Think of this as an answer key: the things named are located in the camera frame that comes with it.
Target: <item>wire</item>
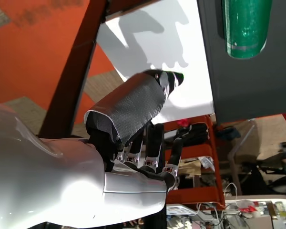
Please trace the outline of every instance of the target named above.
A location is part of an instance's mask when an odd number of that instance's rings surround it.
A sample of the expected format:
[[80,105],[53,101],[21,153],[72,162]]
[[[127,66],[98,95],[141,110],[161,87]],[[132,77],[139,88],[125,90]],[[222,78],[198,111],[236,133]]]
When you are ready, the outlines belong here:
[[236,187],[236,185],[235,185],[233,182],[229,183],[229,184],[225,187],[225,189],[224,189],[224,197],[225,197],[225,192],[227,191],[227,189],[228,189],[228,187],[229,187],[230,185],[233,185],[233,186],[235,187],[235,203],[236,203],[236,201],[237,201],[237,187]]
[[199,213],[201,205],[202,205],[202,203],[200,203],[200,204],[196,204],[197,211],[195,212],[195,214],[194,214],[194,215],[191,215],[191,216],[195,216],[195,215],[197,215],[197,214]]

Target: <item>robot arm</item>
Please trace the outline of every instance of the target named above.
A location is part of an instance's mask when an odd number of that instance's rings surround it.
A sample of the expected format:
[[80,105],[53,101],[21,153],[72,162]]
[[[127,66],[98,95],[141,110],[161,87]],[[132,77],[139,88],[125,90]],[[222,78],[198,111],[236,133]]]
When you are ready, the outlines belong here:
[[[45,221],[90,228],[160,211],[182,143],[176,140],[171,160],[156,174],[163,126],[150,121],[181,82],[181,75],[161,70],[135,75],[87,112],[90,139],[39,139],[0,105],[0,229]],[[146,127],[147,158],[138,168]],[[116,160],[131,142],[126,162]]]

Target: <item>dark gray wall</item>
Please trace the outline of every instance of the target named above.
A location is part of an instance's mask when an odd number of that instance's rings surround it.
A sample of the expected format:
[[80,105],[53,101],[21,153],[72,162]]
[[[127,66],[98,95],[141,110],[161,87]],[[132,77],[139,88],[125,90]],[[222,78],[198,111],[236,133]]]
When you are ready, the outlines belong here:
[[249,60],[225,52],[221,0],[197,0],[217,120],[286,113],[286,0],[273,0],[267,44]]

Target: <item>green bottle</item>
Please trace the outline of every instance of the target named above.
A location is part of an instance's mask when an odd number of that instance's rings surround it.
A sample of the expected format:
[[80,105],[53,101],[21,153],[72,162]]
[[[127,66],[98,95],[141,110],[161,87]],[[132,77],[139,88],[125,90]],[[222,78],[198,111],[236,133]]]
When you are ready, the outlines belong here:
[[247,59],[265,47],[272,0],[222,0],[225,47],[234,58]]

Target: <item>white table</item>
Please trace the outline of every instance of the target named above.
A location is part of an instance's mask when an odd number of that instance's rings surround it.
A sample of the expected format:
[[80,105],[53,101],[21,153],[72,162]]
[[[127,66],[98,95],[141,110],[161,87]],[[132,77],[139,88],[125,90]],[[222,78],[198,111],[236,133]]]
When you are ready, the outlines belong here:
[[[255,202],[267,202],[271,201],[273,204],[282,202],[286,210],[286,195],[249,195],[249,196],[238,196],[237,201],[250,200]],[[225,197],[225,203],[235,203],[235,196]]]
[[97,42],[124,81],[150,68],[184,74],[154,123],[214,112],[196,1],[162,0],[114,18]]

